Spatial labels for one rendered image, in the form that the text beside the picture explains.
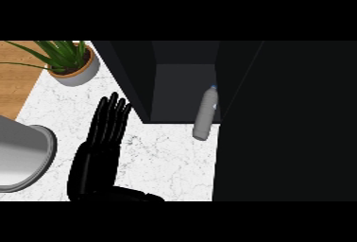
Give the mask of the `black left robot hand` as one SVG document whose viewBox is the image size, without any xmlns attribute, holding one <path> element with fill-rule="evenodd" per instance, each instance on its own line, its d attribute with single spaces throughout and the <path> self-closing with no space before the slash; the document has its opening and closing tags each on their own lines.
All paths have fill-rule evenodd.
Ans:
<svg viewBox="0 0 357 242">
<path fill-rule="evenodd" d="M 130 111 L 132 104 L 118 93 L 101 98 L 87 140 L 77 149 L 70 169 L 67 195 L 71 201 L 164 201 L 157 195 L 115 186 Z"/>
</svg>

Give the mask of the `clear plastic water bottle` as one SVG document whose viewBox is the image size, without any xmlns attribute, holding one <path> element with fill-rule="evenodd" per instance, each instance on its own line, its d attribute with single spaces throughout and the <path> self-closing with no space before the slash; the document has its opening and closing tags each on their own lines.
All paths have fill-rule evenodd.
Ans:
<svg viewBox="0 0 357 242">
<path fill-rule="evenodd" d="M 192 137 L 198 141 L 205 141 L 211 132 L 211 125 L 214 122 L 214 116 L 217 111 L 217 86 L 213 85 L 205 91 L 198 114 L 195 118 Z"/>
</svg>

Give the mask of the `dark grey open cabinet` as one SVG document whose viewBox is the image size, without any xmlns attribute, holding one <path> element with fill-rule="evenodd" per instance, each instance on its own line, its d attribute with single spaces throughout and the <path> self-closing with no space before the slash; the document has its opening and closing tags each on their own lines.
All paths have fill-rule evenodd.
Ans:
<svg viewBox="0 0 357 242">
<path fill-rule="evenodd" d="M 220 123 L 260 41 L 96 41 L 101 58 L 145 124 L 191 124 L 216 87 Z"/>
</svg>

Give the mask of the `green potted plant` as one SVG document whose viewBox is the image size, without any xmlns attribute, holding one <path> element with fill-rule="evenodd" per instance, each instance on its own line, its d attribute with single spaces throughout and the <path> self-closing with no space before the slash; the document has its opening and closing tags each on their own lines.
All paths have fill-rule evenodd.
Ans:
<svg viewBox="0 0 357 242">
<path fill-rule="evenodd" d="M 84 41 L 36 41 L 45 54 L 25 45 L 8 41 L 8 44 L 22 49 L 42 62 L 43 66 L 14 62 L 14 65 L 30 66 L 46 70 L 52 78 L 67 87 L 86 84 L 99 72 L 101 62 L 92 47 Z"/>
</svg>

